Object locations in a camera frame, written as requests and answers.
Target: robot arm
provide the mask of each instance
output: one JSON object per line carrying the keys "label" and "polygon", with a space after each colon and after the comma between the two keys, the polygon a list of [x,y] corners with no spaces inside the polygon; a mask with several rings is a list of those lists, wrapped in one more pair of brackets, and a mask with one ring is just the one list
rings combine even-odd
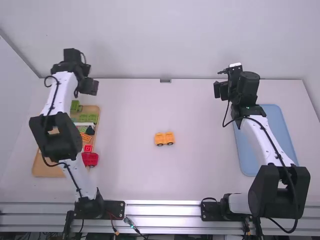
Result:
{"label": "robot arm", "polygon": [[[44,83],[51,87],[47,102],[39,116],[30,118],[29,126],[44,163],[49,167],[59,166],[73,182],[75,208],[94,219],[102,215],[104,201],[78,154],[82,150],[82,138],[68,115],[72,99],[78,97],[78,93],[97,94],[99,82],[88,77],[90,67],[82,63],[80,51],[64,49],[64,61],[51,69],[52,84]],[[53,128],[57,128],[58,133],[49,134]],[[45,157],[55,164],[48,164]]]}
{"label": "robot arm", "polygon": [[[310,174],[285,154],[269,127],[266,113],[256,104],[260,76],[243,71],[241,63],[231,64],[218,74],[227,74],[228,80],[213,84],[215,98],[231,102],[232,120],[247,136],[261,164],[248,193],[224,195],[220,201],[223,212],[255,218],[301,218]],[[285,188],[279,187],[279,181]]]}

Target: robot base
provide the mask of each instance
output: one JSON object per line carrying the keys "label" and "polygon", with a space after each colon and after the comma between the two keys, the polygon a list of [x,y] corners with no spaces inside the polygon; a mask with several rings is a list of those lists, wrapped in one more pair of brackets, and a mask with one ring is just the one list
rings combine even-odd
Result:
{"label": "robot base", "polygon": [[95,199],[82,197],[75,203],[73,219],[122,220],[125,206],[124,201],[104,200],[97,188]]}
{"label": "robot base", "polygon": [[104,200],[103,208],[105,209],[102,216],[93,218],[83,213],[83,211],[79,208],[74,208],[74,219],[102,219],[102,220],[110,220],[110,216],[112,220],[122,220],[125,217],[125,206],[126,203],[124,201],[111,201]]}
{"label": "robot base", "polygon": [[201,220],[204,222],[243,222],[248,215],[230,212],[228,196],[229,194],[225,194],[218,202],[202,202],[200,206]]}

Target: wooden board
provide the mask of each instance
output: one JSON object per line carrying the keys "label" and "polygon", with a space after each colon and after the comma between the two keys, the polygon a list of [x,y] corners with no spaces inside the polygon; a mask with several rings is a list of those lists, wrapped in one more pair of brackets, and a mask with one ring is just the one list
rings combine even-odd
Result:
{"label": "wooden board", "polygon": [[[100,109],[98,106],[95,105],[84,105],[81,112],[71,113],[70,118],[78,118],[81,114],[98,114],[98,119],[95,126],[95,135],[92,136],[89,143],[83,142],[83,146],[90,144],[92,145],[92,151],[95,149],[95,139],[98,130],[99,124],[99,116],[100,116]],[[45,158],[49,164],[54,164],[49,158]],[[48,167],[45,165],[41,153],[39,149],[36,151],[33,166],[32,166],[32,174],[35,177],[51,177],[51,178],[64,178],[65,175],[58,166]]]}

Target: blue mat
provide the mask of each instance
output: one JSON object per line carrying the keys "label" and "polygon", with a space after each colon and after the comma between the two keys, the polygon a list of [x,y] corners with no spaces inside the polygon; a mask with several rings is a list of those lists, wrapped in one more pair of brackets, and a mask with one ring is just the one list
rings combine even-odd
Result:
{"label": "blue mat", "polygon": [[[268,118],[269,126],[278,143],[294,163],[299,166],[294,146],[287,129],[287,125],[279,106],[275,104],[261,104]],[[238,149],[240,168],[244,175],[254,177],[257,175],[260,165],[256,159],[254,151],[250,146],[247,137],[238,130],[237,125],[233,122],[235,140]]]}

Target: red building block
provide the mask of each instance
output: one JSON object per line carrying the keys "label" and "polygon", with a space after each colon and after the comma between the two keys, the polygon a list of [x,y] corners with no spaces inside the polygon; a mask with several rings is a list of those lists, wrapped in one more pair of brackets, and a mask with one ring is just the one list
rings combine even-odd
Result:
{"label": "red building block", "polygon": [[99,155],[95,152],[84,151],[81,153],[81,156],[82,156],[83,163],[86,167],[89,166],[90,168],[93,168],[98,164]]}
{"label": "red building block", "polygon": [[84,150],[85,152],[91,153],[91,152],[92,152],[92,145],[89,145],[89,144],[84,145],[83,150]]}

